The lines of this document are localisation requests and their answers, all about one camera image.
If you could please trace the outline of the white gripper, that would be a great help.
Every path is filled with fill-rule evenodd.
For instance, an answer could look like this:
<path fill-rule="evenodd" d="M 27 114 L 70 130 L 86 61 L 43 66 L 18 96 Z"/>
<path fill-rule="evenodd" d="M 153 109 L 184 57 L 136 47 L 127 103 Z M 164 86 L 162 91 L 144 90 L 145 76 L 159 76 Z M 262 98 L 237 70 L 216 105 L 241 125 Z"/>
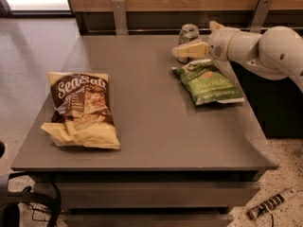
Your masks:
<path fill-rule="evenodd" d="M 234 61 L 231 56 L 230 44 L 233 37 L 240 32 L 239 29 L 233 27 L 224 27 L 224 25 L 216 21 L 209 22 L 211 34 L 208 37 L 207 43 L 188 43 L 181 44 L 172 49 L 172 54 L 177 58 L 204 58 L 208 54 L 214 60 L 219 61 Z"/>

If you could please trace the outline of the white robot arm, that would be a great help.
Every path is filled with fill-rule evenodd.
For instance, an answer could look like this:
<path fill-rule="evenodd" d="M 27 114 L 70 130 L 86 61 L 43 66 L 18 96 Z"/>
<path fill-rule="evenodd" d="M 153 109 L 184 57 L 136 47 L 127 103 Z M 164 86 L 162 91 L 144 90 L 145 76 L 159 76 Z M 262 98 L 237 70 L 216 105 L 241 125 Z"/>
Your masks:
<path fill-rule="evenodd" d="M 241 31 L 209 23 L 211 34 L 172 49 L 177 58 L 233 61 L 265 79 L 289 78 L 303 92 L 303 38 L 285 26 L 275 26 L 263 34 Z"/>

